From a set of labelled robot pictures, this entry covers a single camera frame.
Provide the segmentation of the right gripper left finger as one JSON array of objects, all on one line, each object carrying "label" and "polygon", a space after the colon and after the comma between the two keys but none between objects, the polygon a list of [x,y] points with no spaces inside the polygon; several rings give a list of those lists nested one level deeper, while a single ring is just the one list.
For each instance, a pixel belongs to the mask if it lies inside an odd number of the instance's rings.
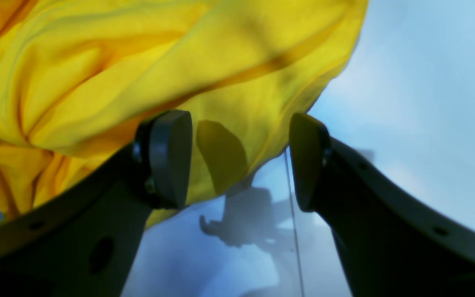
[{"label": "right gripper left finger", "polygon": [[45,205],[0,226],[0,297],[118,297],[154,210],[184,207],[193,124],[172,110]]}]

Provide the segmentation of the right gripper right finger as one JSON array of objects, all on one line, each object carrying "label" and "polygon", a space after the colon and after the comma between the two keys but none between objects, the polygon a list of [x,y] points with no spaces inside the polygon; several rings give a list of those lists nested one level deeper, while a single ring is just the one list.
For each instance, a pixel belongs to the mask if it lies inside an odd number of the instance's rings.
[{"label": "right gripper right finger", "polygon": [[421,203],[369,160],[294,113],[289,149],[303,212],[330,227],[355,297],[475,297],[475,231]]}]

